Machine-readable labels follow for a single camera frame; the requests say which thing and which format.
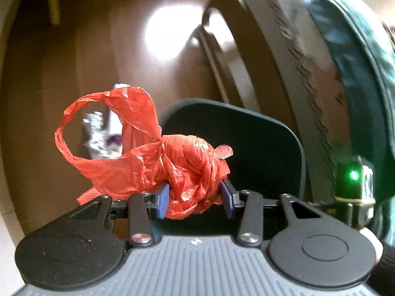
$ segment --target ribbed surface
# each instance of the ribbed surface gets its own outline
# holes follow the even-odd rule
[[[301,287],[273,270],[259,250],[240,247],[229,236],[199,237],[199,244],[193,244],[194,239],[165,236],[152,248],[133,251],[115,275],[84,290],[50,292],[28,285],[17,295],[375,295],[363,285],[335,292]]]

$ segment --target brown floor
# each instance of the brown floor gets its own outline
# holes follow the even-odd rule
[[[63,110],[116,82],[141,86],[158,115],[179,99],[220,100],[208,62],[188,40],[208,0],[60,0],[49,25],[47,0],[23,0],[6,54],[0,92],[1,148],[7,182],[25,233],[76,206],[90,181],[54,144]],[[86,112],[102,106],[88,106]],[[66,128],[86,156],[82,114]]]

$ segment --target metal screw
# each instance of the metal screw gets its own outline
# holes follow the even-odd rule
[[[245,232],[239,236],[240,240],[245,243],[256,243],[259,240],[259,236],[252,232]]]
[[[151,241],[151,236],[149,234],[134,234],[132,236],[132,241],[135,243],[148,243]]]

